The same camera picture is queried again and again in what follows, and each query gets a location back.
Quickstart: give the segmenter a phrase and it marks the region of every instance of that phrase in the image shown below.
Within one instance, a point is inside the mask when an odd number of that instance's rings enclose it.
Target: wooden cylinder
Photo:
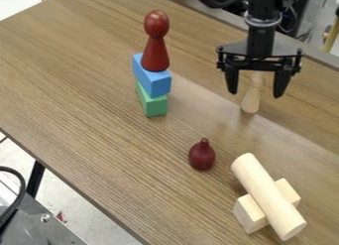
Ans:
[[[277,189],[274,180],[253,154],[240,156],[231,169],[282,241],[293,237],[306,226],[307,222]]]

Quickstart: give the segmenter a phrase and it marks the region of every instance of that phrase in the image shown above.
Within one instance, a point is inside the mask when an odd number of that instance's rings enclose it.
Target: stacked blocks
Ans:
[[[145,18],[145,30],[150,35],[143,53],[133,55],[136,89],[147,117],[165,115],[171,75],[167,68],[169,56],[163,36],[169,30],[169,18],[162,11],[152,11]]]

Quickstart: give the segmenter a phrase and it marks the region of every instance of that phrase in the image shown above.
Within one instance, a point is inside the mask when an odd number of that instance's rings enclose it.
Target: wooden block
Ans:
[[[286,179],[276,181],[276,187],[287,201],[293,204],[294,207],[298,206],[301,198]],[[269,225],[269,221],[264,212],[259,208],[250,194],[246,194],[237,199],[233,207],[233,213],[248,234]]]
[[[240,156],[233,162],[231,169],[282,241],[295,236],[307,225],[253,154]]]
[[[170,93],[171,75],[168,70],[152,72],[141,65],[143,54],[133,55],[133,74],[151,98]]]
[[[136,79],[136,88],[147,117],[165,115],[168,112],[168,97],[166,95],[151,98],[138,79]]]

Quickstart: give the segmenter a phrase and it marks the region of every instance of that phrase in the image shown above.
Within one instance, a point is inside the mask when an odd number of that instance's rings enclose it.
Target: wooden toy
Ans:
[[[209,145],[207,138],[192,146],[189,151],[189,163],[197,170],[205,171],[213,167],[215,161],[215,152]]]
[[[151,98],[137,79],[136,88],[147,117],[165,115],[168,112],[168,97],[166,95]]]
[[[241,108],[247,113],[256,113],[260,106],[261,89],[265,85],[265,75],[261,71],[256,71],[251,75],[252,84],[246,93]]]
[[[253,154],[239,157],[231,169],[282,241],[295,236],[307,225]],[[234,213],[241,218],[238,211]]]
[[[144,21],[146,33],[150,36],[141,64],[149,71],[163,71],[170,66],[164,36],[169,31],[170,19],[163,11],[151,11]]]
[[[144,21],[150,36],[144,53],[133,55],[133,74],[136,88],[147,117],[164,115],[168,112],[171,75],[164,36],[169,31],[170,20],[162,11],[152,11]]]
[[[141,65],[142,53],[133,55],[133,74],[143,85],[151,98],[168,94],[171,86],[171,75],[168,70],[152,72]]]
[[[297,207],[300,203],[300,196],[285,179],[276,181],[278,190],[288,202]],[[264,212],[259,208],[256,201],[250,194],[239,197],[233,207],[233,212],[239,223],[244,227],[246,233],[254,233],[269,225]]]

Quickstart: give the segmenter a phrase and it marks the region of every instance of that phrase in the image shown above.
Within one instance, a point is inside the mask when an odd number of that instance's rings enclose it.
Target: small red pawn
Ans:
[[[146,33],[150,36],[141,64],[149,71],[163,71],[170,66],[164,36],[169,31],[170,19],[163,11],[151,11],[144,21]]]
[[[209,170],[213,167],[215,161],[215,152],[209,145],[207,138],[201,139],[200,143],[195,144],[189,151],[189,163],[197,170]]]

